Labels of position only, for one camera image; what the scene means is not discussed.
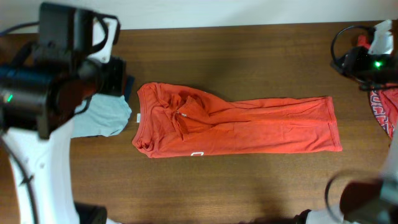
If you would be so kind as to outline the orange printed t-shirt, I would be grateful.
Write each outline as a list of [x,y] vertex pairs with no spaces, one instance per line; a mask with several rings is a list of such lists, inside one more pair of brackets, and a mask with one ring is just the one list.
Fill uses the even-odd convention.
[[229,102],[166,83],[147,83],[137,95],[132,145],[150,158],[342,150],[329,96]]

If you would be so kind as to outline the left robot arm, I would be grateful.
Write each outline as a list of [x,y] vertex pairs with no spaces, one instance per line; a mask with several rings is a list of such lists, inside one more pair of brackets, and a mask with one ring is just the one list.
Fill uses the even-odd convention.
[[109,223],[106,208],[76,202],[70,174],[73,119],[97,94],[120,96],[126,64],[113,57],[116,16],[43,2],[38,37],[1,65],[1,147],[21,223]]

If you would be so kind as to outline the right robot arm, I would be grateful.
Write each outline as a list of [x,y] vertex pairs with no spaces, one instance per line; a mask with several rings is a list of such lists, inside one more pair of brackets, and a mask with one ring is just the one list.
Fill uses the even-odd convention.
[[[397,57],[372,54],[365,47],[355,47],[333,61],[342,75],[356,80],[362,91],[397,90]],[[294,223],[397,223],[397,127],[391,130],[389,154],[380,174],[362,170],[344,170],[327,183],[324,193],[326,209],[306,210]],[[343,190],[336,206],[329,203],[332,183],[340,177],[355,175]]]

